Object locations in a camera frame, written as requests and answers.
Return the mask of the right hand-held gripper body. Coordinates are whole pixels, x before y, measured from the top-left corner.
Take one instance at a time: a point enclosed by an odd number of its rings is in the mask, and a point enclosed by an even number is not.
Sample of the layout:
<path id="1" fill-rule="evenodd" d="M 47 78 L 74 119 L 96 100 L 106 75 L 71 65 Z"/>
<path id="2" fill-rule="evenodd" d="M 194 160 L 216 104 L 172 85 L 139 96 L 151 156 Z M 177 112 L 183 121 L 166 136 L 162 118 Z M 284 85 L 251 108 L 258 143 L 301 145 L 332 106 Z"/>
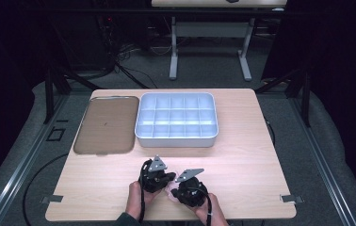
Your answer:
<path id="1" fill-rule="evenodd" d="M 175 180 L 179 185 L 178 189 L 181 191 L 180 203 L 190 207 L 204 204 L 208 191 L 197 178 L 197 175 L 202 172 L 203 169 L 185 169 Z"/>

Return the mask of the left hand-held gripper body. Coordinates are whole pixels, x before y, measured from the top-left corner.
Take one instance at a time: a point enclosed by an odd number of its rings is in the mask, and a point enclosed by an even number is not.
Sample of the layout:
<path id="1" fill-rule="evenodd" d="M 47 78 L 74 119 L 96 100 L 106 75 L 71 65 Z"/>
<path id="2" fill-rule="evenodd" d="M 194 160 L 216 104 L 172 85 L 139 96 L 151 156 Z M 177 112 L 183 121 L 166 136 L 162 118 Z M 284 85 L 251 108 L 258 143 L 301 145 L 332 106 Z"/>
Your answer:
<path id="1" fill-rule="evenodd" d="M 166 169 L 168 167 L 161 160 L 159 155 L 154 159 L 146 160 L 141 169 L 138 177 L 141 189 L 150 193 L 154 193 L 167 186 L 170 182 L 166 177 Z"/>

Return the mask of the pale pink small object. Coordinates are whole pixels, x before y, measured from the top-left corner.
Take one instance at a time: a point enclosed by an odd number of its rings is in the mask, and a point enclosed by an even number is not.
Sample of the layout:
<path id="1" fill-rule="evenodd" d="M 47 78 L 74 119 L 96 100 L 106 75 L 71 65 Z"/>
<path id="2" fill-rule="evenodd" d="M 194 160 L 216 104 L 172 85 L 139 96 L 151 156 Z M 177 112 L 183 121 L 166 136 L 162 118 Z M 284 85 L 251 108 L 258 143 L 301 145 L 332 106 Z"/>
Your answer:
<path id="1" fill-rule="evenodd" d="M 166 191 L 166 193 L 167 193 L 169 198 L 173 198 L 172 190 L 173 189 L 177 189 L 178 187 L 179 187 L 179 185 L 176 184 L 176 183 L 169 184 L 169 185 L 166 186 L 165 191 Z"/>

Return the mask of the person's right hand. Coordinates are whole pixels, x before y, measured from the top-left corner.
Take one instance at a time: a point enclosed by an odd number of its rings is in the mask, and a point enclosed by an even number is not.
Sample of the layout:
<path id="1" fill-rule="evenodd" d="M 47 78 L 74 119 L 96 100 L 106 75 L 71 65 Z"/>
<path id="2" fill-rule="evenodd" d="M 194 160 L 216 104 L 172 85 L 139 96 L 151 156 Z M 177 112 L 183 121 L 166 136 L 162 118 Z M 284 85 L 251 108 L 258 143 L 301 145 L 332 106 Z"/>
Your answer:
<path id="1" fill-rule="evenodd" d="M 218 198 L 213 193 L 206 196 L 202 206 L 190 207 L 190 210 L 204 226 L 229 226 L 220 208 Z"/>

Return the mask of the person's left hand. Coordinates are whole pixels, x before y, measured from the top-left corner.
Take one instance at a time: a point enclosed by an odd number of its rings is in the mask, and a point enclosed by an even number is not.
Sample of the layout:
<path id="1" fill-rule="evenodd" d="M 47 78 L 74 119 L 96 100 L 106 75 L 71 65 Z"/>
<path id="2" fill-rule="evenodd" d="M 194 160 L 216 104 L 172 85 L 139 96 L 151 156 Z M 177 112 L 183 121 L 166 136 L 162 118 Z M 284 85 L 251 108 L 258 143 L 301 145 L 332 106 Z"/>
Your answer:
<path id="1" fill-rule="evenodd" d="M 154 193 L 142 191 L 138 181 L 131 183 L 129 185 L 125 212 L 136 220 L 139 220 L 142 213 L 142 205 L 150 205 L 159 193 L 160 190 L 157 190 Z"/>

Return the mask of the white compartment box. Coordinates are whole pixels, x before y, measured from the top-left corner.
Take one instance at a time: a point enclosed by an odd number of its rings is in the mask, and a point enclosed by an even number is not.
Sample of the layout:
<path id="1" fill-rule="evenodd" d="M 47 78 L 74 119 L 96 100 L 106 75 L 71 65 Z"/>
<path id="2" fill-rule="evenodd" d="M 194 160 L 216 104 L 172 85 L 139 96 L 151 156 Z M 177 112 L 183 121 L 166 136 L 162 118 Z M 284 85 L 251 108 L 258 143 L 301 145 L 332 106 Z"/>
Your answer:
<path id="1" fill-rule="evenodd" d="M 208 148 L 218 136 L 215 98 L 208 92 L 147 92 L 135 135 L 146 148 Z"/>

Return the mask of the brown translucent flat lid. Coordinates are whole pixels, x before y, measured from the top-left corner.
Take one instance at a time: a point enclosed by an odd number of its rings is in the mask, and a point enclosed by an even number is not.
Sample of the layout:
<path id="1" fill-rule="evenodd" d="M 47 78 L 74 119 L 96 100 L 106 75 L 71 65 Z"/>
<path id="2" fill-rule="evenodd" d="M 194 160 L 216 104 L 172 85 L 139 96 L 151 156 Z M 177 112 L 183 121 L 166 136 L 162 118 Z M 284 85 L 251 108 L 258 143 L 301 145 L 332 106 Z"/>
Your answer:
<path id="1" fill-rule="evenodd" d="M 130 152 L 135 144 L 138 104 L 135 96 L 91 98 L 73 150 L 99 155 Z"/>

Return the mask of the white-legged desk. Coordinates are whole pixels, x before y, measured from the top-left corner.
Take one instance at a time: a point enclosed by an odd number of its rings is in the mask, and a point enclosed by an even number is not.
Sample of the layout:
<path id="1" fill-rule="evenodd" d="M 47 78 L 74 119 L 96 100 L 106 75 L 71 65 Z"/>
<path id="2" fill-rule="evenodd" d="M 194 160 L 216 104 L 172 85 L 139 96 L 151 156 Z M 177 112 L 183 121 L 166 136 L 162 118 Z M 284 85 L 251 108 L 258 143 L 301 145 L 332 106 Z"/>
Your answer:
<path id="1" fill-rule="evenodd" d="M 282 12 L 287 0 L 152 0 L 152 6 L 159 9 L 249 9 L 251 12 Z M 249 19 L 183 19 L 171 17 L 171 58 L 170 80 L 177 78 L 178 38 L 240 38 L 242 48 L 237 51 L 245 81 L 251 81 L 247 61 L 254 18 Z"/>

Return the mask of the metal table bracket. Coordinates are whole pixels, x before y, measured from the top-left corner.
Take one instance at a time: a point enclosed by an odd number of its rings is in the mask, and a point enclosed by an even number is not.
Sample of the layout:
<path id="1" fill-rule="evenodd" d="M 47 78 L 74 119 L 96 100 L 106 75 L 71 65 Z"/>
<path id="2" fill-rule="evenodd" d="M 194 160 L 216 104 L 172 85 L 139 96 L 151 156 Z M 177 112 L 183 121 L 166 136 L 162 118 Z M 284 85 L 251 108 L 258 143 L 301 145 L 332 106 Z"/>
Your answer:
<path id="1" fill-rule="evenodd" d="M 51 202 L 62 202 L 63 197 L 60 195 L 49 195 L 49 196 L 44 196 L 40 202 L 43 204 L 49 204 Z"/>
<path id="2" fill-rule="evenodd" d="M 301 196 L 296 196 L 296 195 L 282 195 L 281 200 L 282 202 L 291 202 L 294 204 L 299 204 L 304 202 L 304 199 Z"/>

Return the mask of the black metal stand frame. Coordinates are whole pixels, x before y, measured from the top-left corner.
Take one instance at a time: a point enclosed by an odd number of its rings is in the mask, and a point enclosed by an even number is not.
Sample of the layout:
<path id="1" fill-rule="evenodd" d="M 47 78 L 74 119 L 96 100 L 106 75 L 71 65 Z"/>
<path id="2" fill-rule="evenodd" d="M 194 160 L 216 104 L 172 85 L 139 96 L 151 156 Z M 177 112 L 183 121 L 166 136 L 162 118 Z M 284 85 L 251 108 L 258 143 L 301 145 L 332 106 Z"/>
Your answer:
<path id="1" fill-rule="evenodd" d="M 309 127 L 309 107 L 310 107 L 310 95 L 311 95 L 311 77 L 304 69 L 296 69 L 282 77 L 275 78 L 270 82 L 267 82 L 262 87 L 255 90 L 257 94 L 264 93 L 284 81 L 288 81 L 288 85 L 284 91 L 287 98 L 296 98 L 301 94 L 301 106 L 300 117 L 304 124 Z"/>
<path id="2" fill-rule="evenodd" d="M 71 78 L 91 90 L 100 89 L 99 86 L 79 76 L 77 73 L 74 73 L 73 71 L 60 66 L 55 62 L 51 62 L 49 64 L 47 74 L 45 75 L 46 116 L 44 124 L 48 123 L 56 112 L 54 104 L 54 89 L 56 89 L 61 95 L 69 95 L 71 93 L 72 88 L 69 85 L 67 78 Z"/>

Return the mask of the aluminium floor rail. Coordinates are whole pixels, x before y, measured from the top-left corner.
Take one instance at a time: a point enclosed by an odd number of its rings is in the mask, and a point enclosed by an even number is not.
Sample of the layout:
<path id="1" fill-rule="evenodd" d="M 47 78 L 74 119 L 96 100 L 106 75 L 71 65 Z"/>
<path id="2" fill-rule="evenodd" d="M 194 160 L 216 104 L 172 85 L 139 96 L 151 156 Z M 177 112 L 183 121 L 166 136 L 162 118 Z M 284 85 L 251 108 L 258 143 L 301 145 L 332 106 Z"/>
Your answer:
<path id="1" fill-rule="evenodd" d="M 356 226 L 356 219 L 348 206 L 341 187 L 337 184 L 332 174 L 332 170 L 316 140 L 312 128 L 307 126 L 301 117 L 299 102 L 296 99 L 289 99 L 288 102 L 311 146 L 311 155 L 343 226 Z"/>
<path id="2" fill-rule="evenodd" d="M 57 98 L 56 112 L 42 122 L 42 102 L 34 104 L 23 131 L 0 168 L 0 226 L 59 226 L 45 218 L 70 149 L 74 117 L 69 114 L 72 96 Z"/>

